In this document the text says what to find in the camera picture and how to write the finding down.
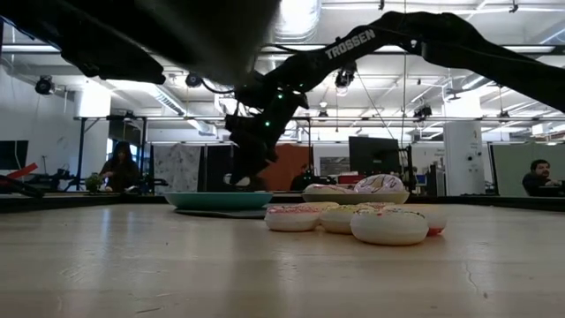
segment teal bowl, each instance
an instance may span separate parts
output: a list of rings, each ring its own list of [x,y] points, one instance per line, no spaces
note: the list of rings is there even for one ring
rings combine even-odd
[[[165,193],[171,205],[185,210],[249,210],[262,208],[272,193]]]

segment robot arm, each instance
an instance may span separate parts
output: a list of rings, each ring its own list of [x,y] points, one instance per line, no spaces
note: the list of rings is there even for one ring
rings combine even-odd
[[[427,62],[463,68],[564,111],[565,70],[504,49],[485,40],[468,22],[451,13],[387,12],[322,49],[298,52],[273,71],[255,74],[255,82],[236,89],[236,99],[258,110],[253,118],[228,116],[226,127],[238,144],[231,183],[254,175],[276,161],[275,144],[298,106],[308,108],[305,93],[333,70],[384,45],[396,45]]]

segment plate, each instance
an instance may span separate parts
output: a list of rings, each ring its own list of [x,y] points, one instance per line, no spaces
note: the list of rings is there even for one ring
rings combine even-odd
[[[306,202],[335,202],[339,204],[359,204],[365,202],[392,202],[404,204],[410,193],[336,193],[336,194],[312,194],[303,193],[302,198]]]
[[[165,193],[169,204],[187,210],[250,210],[262,208],[272,193]]]

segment donut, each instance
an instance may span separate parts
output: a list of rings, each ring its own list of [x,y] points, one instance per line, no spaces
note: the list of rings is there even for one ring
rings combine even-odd
[[[380,174],[357,182],[353,191],[356,193],[398,193],[406,190],[398,177]]]
[[[309,185],[304,190],[306,194],[344,194],[353,193],[352,190],[344,189],[337,185]]]
[[[320,223],[320,210],[296,205],[270,207],[265,223],[272,231],[311,231]]]
[[[430,229],[427,236],[439,235],[443,232],[445,227],[448,225],[448,218],[446,213],[437,210],[434,206],[427,205],[414,205],[408,206],[412,211],[421,213],[426,217],[427,226]]]
[[[329,233],[351,234],[351,218],[360,209],[371,207],[360,205],[342,205],[334,208],[326,208],[320,214],[321,226]]]
[[[374,209],[383,209],[387,206],[391,206],[391,205],[395,205],[395,203],[392,202],[365,202],[365,203],[359,203],[358,206],[361,207],[369,207],[369,208],[374,208]]]
[[[389,206],[360,209],[351,218],[351,232],[356,239],[370,244],[408,246],[422,242],[428,227],[419,212]]]

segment man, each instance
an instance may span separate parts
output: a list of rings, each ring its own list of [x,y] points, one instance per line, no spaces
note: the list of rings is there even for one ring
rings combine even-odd
[[[562,196],[562,182],[549,178],[551,165],[543,159],[534,160],[530,173],[522,179],[522,186],[530,196]]]

